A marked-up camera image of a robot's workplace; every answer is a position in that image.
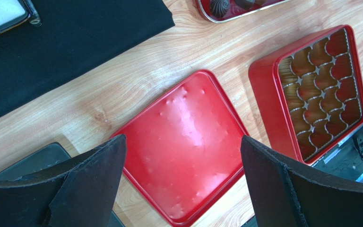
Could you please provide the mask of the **red tin lid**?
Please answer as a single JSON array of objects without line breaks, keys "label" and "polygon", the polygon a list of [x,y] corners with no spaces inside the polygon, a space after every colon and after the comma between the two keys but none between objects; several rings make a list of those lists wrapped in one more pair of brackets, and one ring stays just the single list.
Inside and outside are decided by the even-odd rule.
[{"label": "red tin lid", "polygon": [[123,172],[173,227],[189,227],[244,174],[248,134],[213,72],[198,70],[114,136],[126,136]]}]

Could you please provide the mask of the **red chocolate box with tray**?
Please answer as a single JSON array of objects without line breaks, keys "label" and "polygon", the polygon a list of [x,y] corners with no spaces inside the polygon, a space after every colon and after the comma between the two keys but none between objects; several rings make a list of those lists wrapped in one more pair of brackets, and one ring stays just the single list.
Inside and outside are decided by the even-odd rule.
[{"label": "red chocolate box with tray", "polygon": [[363,124],[355,33],[339,25],[256,61],[248,77],[273,150],[313,165]]}]

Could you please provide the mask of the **red chocolate serving tray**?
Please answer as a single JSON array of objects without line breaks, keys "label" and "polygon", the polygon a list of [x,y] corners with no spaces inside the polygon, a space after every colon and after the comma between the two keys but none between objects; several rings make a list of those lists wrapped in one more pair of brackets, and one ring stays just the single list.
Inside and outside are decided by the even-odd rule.
[{"label": "red chocolate serving tray", "polygon": [[219,18],[212,14],[212,11],[210,10],[210,2],[210,0],[195,0],[197,9],[204,19],[216,24],[221,24],[276,7],[283,3],[287,3],[288,0],[255,0],[249,9],[240,7],[234,0],[228,0],[229,9],[227,11],[224,10],[225,13]]}]

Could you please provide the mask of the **black cloth placemat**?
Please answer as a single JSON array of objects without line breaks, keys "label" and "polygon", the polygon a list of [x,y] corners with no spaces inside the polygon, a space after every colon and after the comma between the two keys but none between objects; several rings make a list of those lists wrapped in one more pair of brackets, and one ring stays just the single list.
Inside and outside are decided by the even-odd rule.
[{"label": "black cloth placemat", "polygon": [[174,26],[161,0],[35,0],[0,34],[0,117]]}]

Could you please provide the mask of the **floral square plate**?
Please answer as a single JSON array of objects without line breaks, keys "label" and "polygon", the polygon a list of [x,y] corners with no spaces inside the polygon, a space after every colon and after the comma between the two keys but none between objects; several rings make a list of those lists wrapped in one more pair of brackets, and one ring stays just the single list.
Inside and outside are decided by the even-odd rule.
[{"label": "floral square plate", "polygon": [[25,22],[38,27],[42,24],[30,0],[0,0],[0,34]]}]

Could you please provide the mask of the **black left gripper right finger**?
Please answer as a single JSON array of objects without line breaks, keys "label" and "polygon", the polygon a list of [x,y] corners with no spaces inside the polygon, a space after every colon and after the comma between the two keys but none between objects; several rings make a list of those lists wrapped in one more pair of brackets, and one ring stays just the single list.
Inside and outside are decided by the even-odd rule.
[{"label": "black left gripper right finger", "polygon": [[241,142],[260,227],[363,227],[363,183],[296,161],[250,136]]}]

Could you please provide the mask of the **dark swirl chocolate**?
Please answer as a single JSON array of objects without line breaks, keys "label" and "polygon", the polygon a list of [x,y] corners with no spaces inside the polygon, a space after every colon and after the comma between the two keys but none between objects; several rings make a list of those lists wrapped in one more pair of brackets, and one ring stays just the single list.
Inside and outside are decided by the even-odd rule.
[{"label": "dark swirl chocolate", "polygon": [[230,9],[229,0],[210,0],[209,10],[215,18],[222,18]]}]

